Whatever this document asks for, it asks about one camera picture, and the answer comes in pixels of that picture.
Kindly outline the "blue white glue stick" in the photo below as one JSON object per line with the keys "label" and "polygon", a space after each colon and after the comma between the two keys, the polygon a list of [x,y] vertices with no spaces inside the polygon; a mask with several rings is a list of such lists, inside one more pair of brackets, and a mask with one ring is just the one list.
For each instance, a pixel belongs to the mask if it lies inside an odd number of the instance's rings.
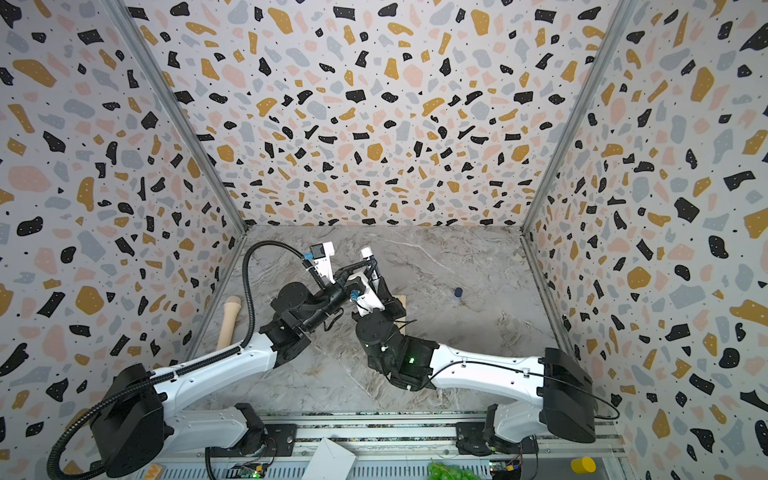
{"label": "blue white glue stick", "polygon": [[378,261],[375,258],[375,255],[373,254],[372,248],[369,246],[366,246],[361,249],[361,255],[363,257],[363,260],[366,263],[366,267],[364,269],[364,276],[366,277],[372,289],[374,291],[377,291],[381,281],[383,280],[383,277],[378,267]]}

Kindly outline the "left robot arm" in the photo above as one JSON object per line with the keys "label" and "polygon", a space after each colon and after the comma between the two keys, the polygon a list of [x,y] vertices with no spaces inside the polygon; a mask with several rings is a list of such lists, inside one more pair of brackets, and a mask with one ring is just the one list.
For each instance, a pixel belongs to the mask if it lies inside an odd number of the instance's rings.
{"label": "left robot arm", "polygon": [[296,358],[309,345],[309,334],[318,327],[330,329],[347,303],[354,306],[356,319],[384,313],[402,317],[402,304],[389,292],[369,251],[362,261],[338,272],[332,270],[329,257],[309,255],[302,263],[318,292],[301,282],[285,285],[271,302],[272,321],[262,327],[250,325],[241,343],[172,367],[148,371],[132,365],[114,378],[104,399],[85,417],[101,457],[91,477],[119,478],[171,447],[193,449],[202,440],[242,453],[259,450],[265,441],[264,425],[248,405],[200,413],[190,424],[189,435],[183,434],[178,421],[192,403]]}

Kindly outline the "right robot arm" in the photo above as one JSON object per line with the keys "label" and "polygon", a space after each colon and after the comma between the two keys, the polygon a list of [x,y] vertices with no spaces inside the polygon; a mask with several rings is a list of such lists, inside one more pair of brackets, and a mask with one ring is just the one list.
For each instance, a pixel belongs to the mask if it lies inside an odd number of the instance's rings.
{"label": "right robot arm", "polygon": [[489,406],[485,430],[488,441],[517,442],[549,432],[575,443],[592,443],[595,400],[591,377],[558,348],[543,355],[500,357],[466,352],[436,341],[404,334],[398,324],[405,310],[393,298],[353,291],[358,311],[356,336],[369,367],[402,390],[465,389],[508,399]]}

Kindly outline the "wooden roller pin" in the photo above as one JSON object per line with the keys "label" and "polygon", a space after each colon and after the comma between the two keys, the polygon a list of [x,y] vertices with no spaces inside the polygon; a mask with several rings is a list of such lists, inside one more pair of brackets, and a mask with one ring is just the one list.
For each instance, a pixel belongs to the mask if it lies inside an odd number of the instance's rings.
{"label": "wooden roller pin", "polygon": [[238,296],[230,296],[226,299],[216,350],[222,350],[232,344],[234,329],[241,308],[242,301]]}

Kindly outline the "white paper sheet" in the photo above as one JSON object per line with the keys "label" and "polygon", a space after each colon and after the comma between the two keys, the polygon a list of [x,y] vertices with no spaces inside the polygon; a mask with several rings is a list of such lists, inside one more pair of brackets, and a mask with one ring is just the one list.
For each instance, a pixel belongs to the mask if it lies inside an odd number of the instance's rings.
{"label": "white paper sheet", "polygon": [[329,438],[323,438],[309,461],[302,480],[346,480],[357,456]]}

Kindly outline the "green plastic object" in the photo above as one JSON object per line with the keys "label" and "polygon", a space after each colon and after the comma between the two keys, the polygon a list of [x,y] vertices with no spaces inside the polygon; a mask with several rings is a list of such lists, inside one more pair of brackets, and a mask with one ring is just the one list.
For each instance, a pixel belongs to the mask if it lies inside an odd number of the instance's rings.
{"label": "green plastic object", "polygon": [[473,471],[458,466],[432,462],[427,467],[428,480],[480,480]]}

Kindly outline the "right circuit board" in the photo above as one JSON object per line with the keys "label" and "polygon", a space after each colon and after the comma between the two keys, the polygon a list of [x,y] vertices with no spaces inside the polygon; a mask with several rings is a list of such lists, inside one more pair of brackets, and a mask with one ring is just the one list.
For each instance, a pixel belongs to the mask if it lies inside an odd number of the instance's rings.
{"label": "right circuit board", "polygon": [[491,461],[489,471],[492,480],[520,480],[522,462],[519,459]]}

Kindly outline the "small circuit board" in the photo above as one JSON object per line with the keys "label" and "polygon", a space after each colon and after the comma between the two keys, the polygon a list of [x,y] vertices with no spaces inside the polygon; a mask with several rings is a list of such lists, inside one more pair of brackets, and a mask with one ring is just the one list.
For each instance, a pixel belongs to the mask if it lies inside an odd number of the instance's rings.
{"label": "small circuit board", "polygon": [[265,479],[269,465],[260,462],[236,464],[226,471],[226,479]]}

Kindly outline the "yellow round object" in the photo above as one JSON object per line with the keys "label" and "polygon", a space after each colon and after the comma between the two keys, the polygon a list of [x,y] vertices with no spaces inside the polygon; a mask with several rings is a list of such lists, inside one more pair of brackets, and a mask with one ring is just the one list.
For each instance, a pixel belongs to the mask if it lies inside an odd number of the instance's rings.
{"label": "yellow round object", "polygon": [[591,457],[575,458],[570,462],[571,470],[577,475],[593,474],[597,471],[597,464]]}

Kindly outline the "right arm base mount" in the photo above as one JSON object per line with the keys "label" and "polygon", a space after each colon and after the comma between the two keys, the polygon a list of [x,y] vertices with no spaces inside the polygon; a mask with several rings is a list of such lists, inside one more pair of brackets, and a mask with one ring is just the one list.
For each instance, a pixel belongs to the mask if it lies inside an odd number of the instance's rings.
{"label": "right arm base mount", "polygon": [[528,436],[520,442],[503,440],[495,434],[486,433],[483,422],[458,422],[455,424],[456,448],[462,455],[485,457],[492,454],[526,455],[538,454],[537,440]]}

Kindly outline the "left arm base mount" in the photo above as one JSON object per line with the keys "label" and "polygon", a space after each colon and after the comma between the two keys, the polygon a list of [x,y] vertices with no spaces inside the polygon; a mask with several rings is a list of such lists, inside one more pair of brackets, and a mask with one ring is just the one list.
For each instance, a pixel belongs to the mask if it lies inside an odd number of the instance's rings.
{"label": "left arm base mount", "polygon": [[297,430],[296,424],[268,423],[263,428],[250,428],[232,447],[211,447],[210,453],[213,458],[252,455],[260,458],[290,457],[293,454]]}

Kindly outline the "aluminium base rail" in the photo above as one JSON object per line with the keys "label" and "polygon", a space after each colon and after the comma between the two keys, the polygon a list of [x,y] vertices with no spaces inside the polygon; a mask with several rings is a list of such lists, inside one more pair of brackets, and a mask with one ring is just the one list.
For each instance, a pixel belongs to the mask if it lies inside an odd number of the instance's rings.
{"label": "aluminium base rail", "polygon": [[200,447],[163,453],[134,473],[136,479],[226,479],[226,471],[248,462],[269,465],[265,479],[302,479],[304,470],[323,438],[353,452],[357,460],[347,479],[426,479],[432,462],[473,471],[491,479],[491,461],[519,459],[521,479],[578,479],[570,462],[588,456],[595,460],[593,479],[631,479],[634,474],[615,428],[597,423],[597,439],[581,444],[548,433],[530,435],[537,440],[538,454],[492,454],[485,457],[458,452],[455,424],[483,422],[480,412],[380,412],[291,413],[266,415],[265,425],[296,424],[297,437],[290,457],[213,458]]}

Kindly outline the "left aluminium corner post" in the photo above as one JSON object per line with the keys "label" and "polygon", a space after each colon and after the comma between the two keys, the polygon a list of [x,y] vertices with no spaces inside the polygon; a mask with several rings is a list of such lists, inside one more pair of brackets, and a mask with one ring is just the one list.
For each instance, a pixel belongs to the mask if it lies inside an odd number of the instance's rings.
{"label": "left aluminium corner post", "polygon": [[219,200],[223,212],[229,217],[237,233],[245,235],[247,233],[246,223],[240,217],[233,200],[227,193],[215,167],[210,162],[201,141],[184,115],[172,88],[165,81],[159,65],[140,35],[140,30],[133,22],[125,3],[123,1],[103,1],[103,4],[118,33],[125,40],[132,55],[142,68],[146,80],[153,88],[157,99],[170,117],[171,123],[176,128],[181,140],[190,148],[192,157],[197,162],[209,187]]}

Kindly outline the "aluminium corner post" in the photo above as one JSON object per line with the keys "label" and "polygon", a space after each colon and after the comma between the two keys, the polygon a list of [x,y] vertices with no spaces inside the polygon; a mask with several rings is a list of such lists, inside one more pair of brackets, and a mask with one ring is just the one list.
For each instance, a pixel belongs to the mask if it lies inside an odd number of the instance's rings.
{"label": "aluminium corner post", "polygon": [[133,22],[125,3],[123,1],[103,1],[103,4],[118,33],[125,40],[132,55],[142,68],[146,80],[153,88],[157,99],[170,117],[171,123],[176,128],[181,140],[190,148],[192,157],[197,162],[209,187],[219,200],[223,212],[229,217],[237,233],[245,235],[247,233],[246,223],[240,217],[233,200],[227,193],[215,167],[210,162],[201,141],[184,115],[172,88],[165,81],[159,65],[140,35],[140,30]]}
{"label": "aluminium corner post", "polygon": [[565,123],[563,133],[554,150],[553,158],[541,176],[541,182],[521,227],[523,240],[527,240],[529,233],[534,229],[536,216],[543,208],[548,189],[555,182],[555,176],[565,161],[566,154],[575,139],[582,120],[587,115],[587,111],[604,77],[620,36],[626,28],[636,5],[637,1],[634,0],[621,0],[617,4],[605,32],[605,38],[596,52],[592,67]]}

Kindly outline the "right aluminium corner post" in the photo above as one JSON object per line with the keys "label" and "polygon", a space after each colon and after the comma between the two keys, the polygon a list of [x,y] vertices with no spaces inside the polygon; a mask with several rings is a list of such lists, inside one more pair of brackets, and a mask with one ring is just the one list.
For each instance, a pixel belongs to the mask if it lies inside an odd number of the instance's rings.
{"label": "right aluminium corner post", "polygon": [[636,5],[637,1],[634,0],[621,0],[617,4],[605,32],[605,38],[596,52],[592,67],[565,123],[563,133],[554,150],[553,158],[541,176],[541,182],[521,227],[523,240],[527,240],[529,233],[534,229],[536,216],[543,208],[548,189],[555,182],[555,176],[565,161],[566,154],[575,139],[582,120],[587,115],[587,111],[604,77],[620,36],[626,28]]}

